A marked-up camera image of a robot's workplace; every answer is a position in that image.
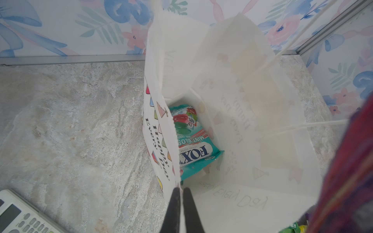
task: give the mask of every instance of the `gray table surface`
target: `gray table surface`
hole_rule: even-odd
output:
[[[300,56],[280,65],[307,122],[331,114]],[[141,131],[144,62],[0,67],[0,189],[69,232],[158,232],[167,209]],[[309,128],[321,169],[329,126]]]

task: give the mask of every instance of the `calculator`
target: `calculator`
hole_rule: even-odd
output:
[[[14,191],[0,191],[0,233],[68,233]]]

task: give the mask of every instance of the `gift bag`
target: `gift bag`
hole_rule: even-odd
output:
[[[297,127],[299,96],[256,25],[242,14],[210,27],[158,11],[146,52],[143,134],[167,202],[189,187],[206,232],[255,233],[278,232],[316,203],[322,178]],[[180,104],[225,151],[183,186],[169,111]]]

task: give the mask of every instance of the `floral wall panel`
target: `floral wall panel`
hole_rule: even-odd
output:
[[[334,119],[358,111],[373,92],[373,3],[302,59]]]
[[[163,0],[164,10],[213,26],[243,13],[281,50],[331,0]],[[338,0],[299,47],[355,0]],[[146,53],[149,0],[2,0],[0,57]]]

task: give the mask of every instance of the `candy bag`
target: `candy bag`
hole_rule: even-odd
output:
[[[195,109],[187,104],[170,108],[179,143],[180,176],[184,180],[216,160],[220,151],[198,121]]]

